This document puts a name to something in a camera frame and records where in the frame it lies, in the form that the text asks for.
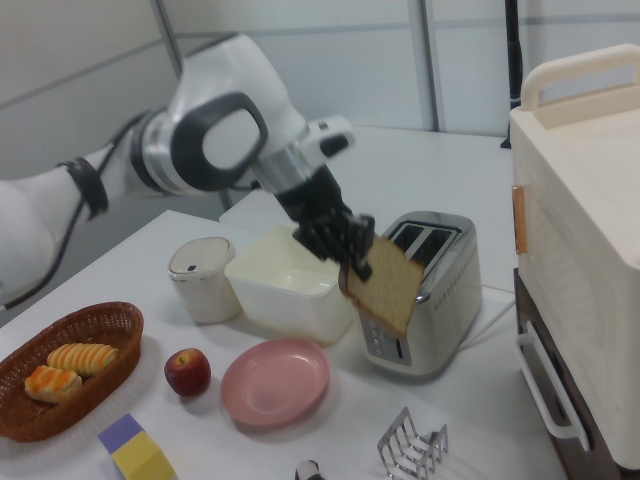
toast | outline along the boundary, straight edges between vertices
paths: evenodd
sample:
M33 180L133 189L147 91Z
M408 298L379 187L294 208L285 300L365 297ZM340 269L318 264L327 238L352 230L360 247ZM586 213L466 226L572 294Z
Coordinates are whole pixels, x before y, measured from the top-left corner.
M380 322L391 335L406 337L424 267L406 258L391 240L381 237L374 238L368 261L373 269L371 277L363 282L350 268L342 276L342 292L360 312Z

background table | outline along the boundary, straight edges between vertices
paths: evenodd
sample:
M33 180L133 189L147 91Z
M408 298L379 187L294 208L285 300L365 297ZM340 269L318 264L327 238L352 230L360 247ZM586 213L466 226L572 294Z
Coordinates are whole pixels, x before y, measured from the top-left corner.
M129 379L54 438L34 444L0 439L0 478L117 479L96 435L130 412L163 448L181 480L288 480L297 463L310 458L328 480L383 479L376 443L404 406L420 433L448 425L450 452L433 478L564 478L515 362L513 310L429 382L374 369L360 351L354 324L326 349L331 380L319 408L275 431L235 424L220 403L220 380L240 353L273 334L242 316L204 327L188 317L167 278L167 264L180 245L204 236L226 236L239 251L256 238L246 230L166 212L0 330L4 358L52 321L86 305L129 301L145 317L142 358ZM512 298L485 288L474 329ZM175 395L163 374L166 359L185 347L204 351L215 377L207 392L190 400Z

toaster cord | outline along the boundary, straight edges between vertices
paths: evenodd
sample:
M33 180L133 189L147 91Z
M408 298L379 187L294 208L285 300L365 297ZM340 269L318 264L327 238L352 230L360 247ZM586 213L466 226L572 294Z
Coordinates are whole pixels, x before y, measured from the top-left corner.
M489 321L489 323L487 323L484 327L482 327L480 329L479 332L477 332L473 337L465 340L464 342L462 342L460 344L460 346L458 347L458 351L462 351L466 348L469 348L471 346L473 346L475 344L475 342L478 340L478 338L480 338L481 335L483 335L487 330L489 330L498 320L500 320L505 313L507 313L509 310L511 310L511 307L513 307L516 304L516 300L515 298L513 300L511 300L507 305L505 305L502 310L500 310L498 312L498 314L493 317L491 319L491 321Z

croissant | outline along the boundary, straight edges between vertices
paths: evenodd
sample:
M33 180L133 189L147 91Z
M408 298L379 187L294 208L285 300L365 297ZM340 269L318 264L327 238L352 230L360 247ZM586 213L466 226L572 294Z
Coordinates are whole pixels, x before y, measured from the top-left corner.
M70 370L40 365L24 381L24 389L34 400L60 403L82 387L82 378Z
M49 354L47 364L53 368L73 370L82 377L92 377L118 356L119 350L101 343L69 343Z

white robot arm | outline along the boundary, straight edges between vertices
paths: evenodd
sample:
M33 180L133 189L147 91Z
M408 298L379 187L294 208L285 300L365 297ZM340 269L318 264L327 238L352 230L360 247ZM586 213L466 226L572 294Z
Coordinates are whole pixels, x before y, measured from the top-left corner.
M35 177L0 181L0 310L46 284L76 223L136 192L202 195L251 169L319 258L371 269L373 218L355 216L325 165L353 143L339 116L307 122L262 51L234 34L184 61L167 108L125 125L104 148Z

